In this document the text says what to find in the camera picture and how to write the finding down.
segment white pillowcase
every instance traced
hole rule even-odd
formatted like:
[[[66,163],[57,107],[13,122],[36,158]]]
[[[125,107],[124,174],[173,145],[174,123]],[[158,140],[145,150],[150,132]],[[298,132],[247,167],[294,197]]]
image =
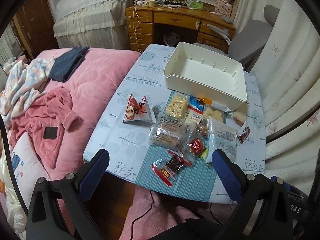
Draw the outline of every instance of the white pillowcase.
[[[23,201],[29,209],[33,190],[38,178],[51,178],[32,146],[27,132],[23,133],[11,153],[14,175],[19,186]]]

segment floral curtain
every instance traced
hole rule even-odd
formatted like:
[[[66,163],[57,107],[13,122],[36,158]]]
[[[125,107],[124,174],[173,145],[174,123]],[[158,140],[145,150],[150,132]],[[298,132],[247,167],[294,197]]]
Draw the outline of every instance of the floral curtain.
[[[320,148],[320,37],[294,0],[240,0],[235,25],[263,20],[266,4],[280,12],[254,74],[267,134],[265,174],[308,193]]]

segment wooden door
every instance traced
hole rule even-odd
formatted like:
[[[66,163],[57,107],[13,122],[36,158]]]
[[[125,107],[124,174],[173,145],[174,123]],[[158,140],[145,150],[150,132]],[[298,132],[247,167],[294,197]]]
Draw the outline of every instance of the wooden door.
[[[59,48],[53,36],[54,21],[47,0],[27,0],[16,16],[35,57],[43,50]]]
[[[224,53],[228,53],[228,43],[223,39],[219,39],[208,34],[199,33],[197,42],[220,49]]]

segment pink bedspread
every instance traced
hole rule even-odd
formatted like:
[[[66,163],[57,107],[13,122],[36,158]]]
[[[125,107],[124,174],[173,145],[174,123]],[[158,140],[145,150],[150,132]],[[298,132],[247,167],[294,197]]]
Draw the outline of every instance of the pink bedspread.
[[[69,50],[46,50],[38,58],[49,60]],[[52,180],[62,179],[69,172],[77,172],[84,164],[82,155],[99,118],[140,55],[130,50],[90,48],[85,60],[67,82],[49,82],[45,91],[61,85],[70,91],[72,110],[81,118],[64,133],[55,169],[46,167]]]

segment navy blue cloth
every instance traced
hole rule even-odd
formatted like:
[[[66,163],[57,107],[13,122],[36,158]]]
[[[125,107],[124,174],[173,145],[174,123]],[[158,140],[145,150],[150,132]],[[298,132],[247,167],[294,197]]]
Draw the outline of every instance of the navy blue cloth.
[[[88,49],[89,47],[75,47],[72,50],[62,54],[54,62],[49,78],[59,82],[68,81],[68,79],[84,60],[84,53]]]

